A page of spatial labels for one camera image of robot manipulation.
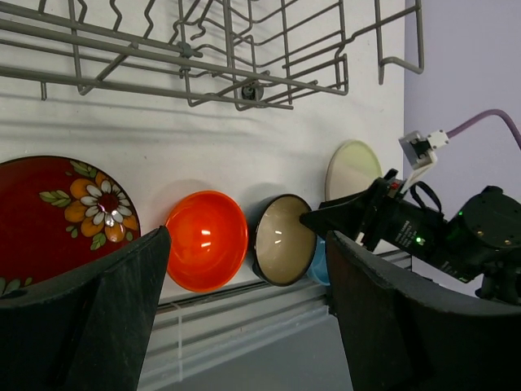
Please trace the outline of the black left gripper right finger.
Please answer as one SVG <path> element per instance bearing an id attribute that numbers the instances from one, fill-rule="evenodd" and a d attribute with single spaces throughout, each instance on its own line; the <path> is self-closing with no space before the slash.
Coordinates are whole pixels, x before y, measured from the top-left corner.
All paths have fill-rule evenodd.
<path id="1" fill-rule="evenodd" d="M 519 307 L 443 288 L 337 232 L 326 260 L 355 390 L 519 389 Z"/>

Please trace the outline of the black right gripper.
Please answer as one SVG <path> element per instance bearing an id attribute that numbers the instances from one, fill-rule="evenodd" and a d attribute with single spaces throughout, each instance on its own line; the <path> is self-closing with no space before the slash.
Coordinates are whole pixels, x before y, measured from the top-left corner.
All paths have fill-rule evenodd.
<path id="1" fill-rule="evenodd" d="M 389 170 L 365 191 L 336 200 L 324 201 L 319 209 L 302 213 L 299 221 L 314 234 L 326 239 L 338 231 L 361 243 L 369 251 L 385 241 L 412 257 L 440 270 L 443 268 L 442 234 L 447 225 L 437 194 L 423 181 L 401 193 L 404 182 L 397 171 Z"/>

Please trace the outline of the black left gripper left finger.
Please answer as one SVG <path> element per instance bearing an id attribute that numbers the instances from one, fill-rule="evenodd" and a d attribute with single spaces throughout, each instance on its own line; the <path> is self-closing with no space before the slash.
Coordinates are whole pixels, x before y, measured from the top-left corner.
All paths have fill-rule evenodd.
<path id="1" fill-rule="evenodd" d="M 3 390 L 135 390 L 169 261 L 165 226 L 1 298 Z"/>

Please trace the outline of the light blue bowl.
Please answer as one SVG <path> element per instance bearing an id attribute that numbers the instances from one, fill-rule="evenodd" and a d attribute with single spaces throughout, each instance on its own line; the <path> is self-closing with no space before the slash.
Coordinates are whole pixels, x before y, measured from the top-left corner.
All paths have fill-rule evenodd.
<path id="1" fill-rule="evenodd" d="M 315 283 L 322 286 L 330 286 L 330 278 L 326 264 L 326 242 L 321 237 L 317 238 L 317 246 L 313 260 L 306 272 L 306 275 Z"/>

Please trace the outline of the dark blue bowl beige inside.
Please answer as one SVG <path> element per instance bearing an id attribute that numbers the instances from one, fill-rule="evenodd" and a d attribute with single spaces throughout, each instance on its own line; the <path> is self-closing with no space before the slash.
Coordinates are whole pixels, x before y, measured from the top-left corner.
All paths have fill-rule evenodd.
<path id="1" fill-rule="evenodd" d="M 256 206 L 248 222 L 252 270 L 265 282 L 286 287 L 307 272 L 317 248 L 317 235 L 300 222 L 311 211 L 293 194 L 271 196 Z"/>

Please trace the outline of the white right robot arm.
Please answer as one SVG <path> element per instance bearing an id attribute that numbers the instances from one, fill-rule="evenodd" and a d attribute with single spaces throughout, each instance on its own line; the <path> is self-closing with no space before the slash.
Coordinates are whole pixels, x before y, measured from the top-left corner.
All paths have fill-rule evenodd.
<path id="1" fill-rule="evenodd" d="M 469 283 L 482 276 L 476 296 L 520 303 L 520 203 L 487 186 L 450 220 L 435 192 L 422 181 L 410 188 L 395 169 L 364 191 L 324 201 L 300 222 L 321 238 L 339 231 L 374 251 L 380 241 Z"/>

